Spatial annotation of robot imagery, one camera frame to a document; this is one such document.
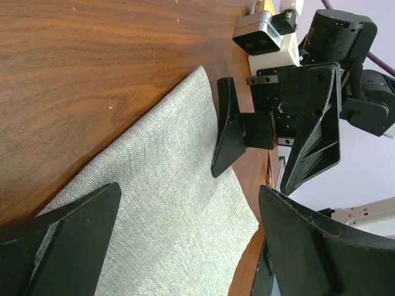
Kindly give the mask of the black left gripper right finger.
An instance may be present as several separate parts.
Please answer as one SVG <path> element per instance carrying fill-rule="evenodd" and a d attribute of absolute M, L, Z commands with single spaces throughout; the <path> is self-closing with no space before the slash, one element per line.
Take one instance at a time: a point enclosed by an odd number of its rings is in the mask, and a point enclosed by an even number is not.
<path fill-rule="evenodd" d="M 260 214 L 282 295 L 394 295 L 394 240 L 261 186 Z"/>

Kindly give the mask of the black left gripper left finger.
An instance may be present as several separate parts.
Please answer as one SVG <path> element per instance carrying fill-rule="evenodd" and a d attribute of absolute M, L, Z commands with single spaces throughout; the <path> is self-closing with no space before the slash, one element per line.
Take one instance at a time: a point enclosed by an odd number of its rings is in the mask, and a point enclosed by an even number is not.
<path fill-rule="evenodd" d="M 1 295 L 94 295 L 120 198 L 106 184 L 1 230 Z"/>

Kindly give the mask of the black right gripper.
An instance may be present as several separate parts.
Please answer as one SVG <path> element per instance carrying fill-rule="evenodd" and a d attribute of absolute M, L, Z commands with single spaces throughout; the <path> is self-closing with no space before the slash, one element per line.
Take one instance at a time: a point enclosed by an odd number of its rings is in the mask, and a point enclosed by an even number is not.
<path fill-rule="evenodd" d="M 221 78 L 218 134 L 211 164 L 217 178 L 249 147 L 291 147 L 280 191 L 290 195 L 340 161 L 340 65 L 259 69 L 246 79 L 254 113 L 239 109 L 234 79 Z"/>

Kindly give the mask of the grey cloth napkin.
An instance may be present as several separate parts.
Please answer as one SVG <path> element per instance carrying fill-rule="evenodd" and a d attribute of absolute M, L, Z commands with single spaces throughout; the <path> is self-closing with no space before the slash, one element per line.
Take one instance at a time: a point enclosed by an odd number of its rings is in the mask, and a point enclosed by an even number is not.
<path fill-rule="evenodd" d="M 226 295 L 258 222 L 229 168 L 210 171 L 217 114 L 204 67 L 44 208 L 112 182 L 122 196 L 97 295 Z"/>

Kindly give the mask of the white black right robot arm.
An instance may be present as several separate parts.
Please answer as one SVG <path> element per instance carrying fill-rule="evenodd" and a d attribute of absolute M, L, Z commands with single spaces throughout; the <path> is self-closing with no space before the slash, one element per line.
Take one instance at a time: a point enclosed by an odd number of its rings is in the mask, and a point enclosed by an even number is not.
<path fill-rule="evenodd" d="M 394 76 L 363 68 L 377 27 L 363 15 L 316 11 L 301 43 L 295 4 L 256 11 L 236 23 L 233 41 L 249 57 L 254 110 L 239 109 L 233 78 L 217 81 L 218 136 L 211 164 L 220 176 L 249 147 L 291 148 L 280 190 L 289 195 L 341 158 L 339 122 L 394 136 Z"/>

